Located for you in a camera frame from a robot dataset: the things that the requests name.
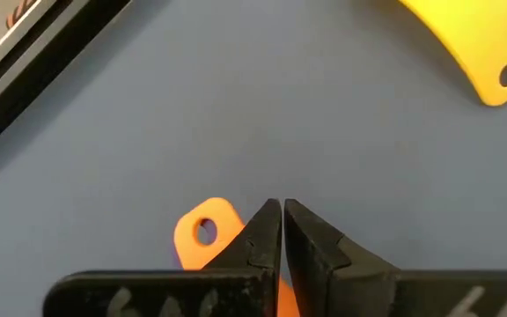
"yellow plastic part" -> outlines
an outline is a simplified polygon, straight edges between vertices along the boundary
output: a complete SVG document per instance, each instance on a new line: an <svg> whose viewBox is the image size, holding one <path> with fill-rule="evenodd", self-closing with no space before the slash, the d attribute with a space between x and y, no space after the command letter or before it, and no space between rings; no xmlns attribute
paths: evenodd
<svg viewBox="0 0 507 317"><path fill-rule="evenodd" d="M210 220L217 227L217 237L209 244L199 241L202 221ZM224 198L210 198L183 216L175 226L173 242L183 269L202 269L244 229L238 212ZM279 279L277 316L298 317L295 292Z"/></svg>
<svg viewBox="0 0 507 317"><path fill-rule="evenodd" d="M401 0L443 42L482 101L507 102L507 0Z"/></svg>

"blue-gray surface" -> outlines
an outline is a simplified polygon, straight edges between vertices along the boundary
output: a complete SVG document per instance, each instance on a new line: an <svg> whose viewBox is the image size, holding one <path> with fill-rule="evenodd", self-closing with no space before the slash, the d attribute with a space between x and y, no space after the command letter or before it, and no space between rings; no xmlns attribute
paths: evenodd
<svg viewBox="0 0 507 317"><path fill-rule="evenodd" d="M0 137L0 316L174 268L211 196L296 197L404 268L507 268L507 107L394 0L137 0Z"/></svg>

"black frame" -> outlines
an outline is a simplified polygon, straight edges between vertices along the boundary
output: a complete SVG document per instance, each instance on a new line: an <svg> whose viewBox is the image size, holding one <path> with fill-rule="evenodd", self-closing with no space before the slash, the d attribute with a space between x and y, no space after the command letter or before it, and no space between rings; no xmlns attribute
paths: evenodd
<svg viewBox="0 0 507 317"><path fill-rule="evenodd" d="M0 134L130 0L57 0L0 52Z"/></svg>

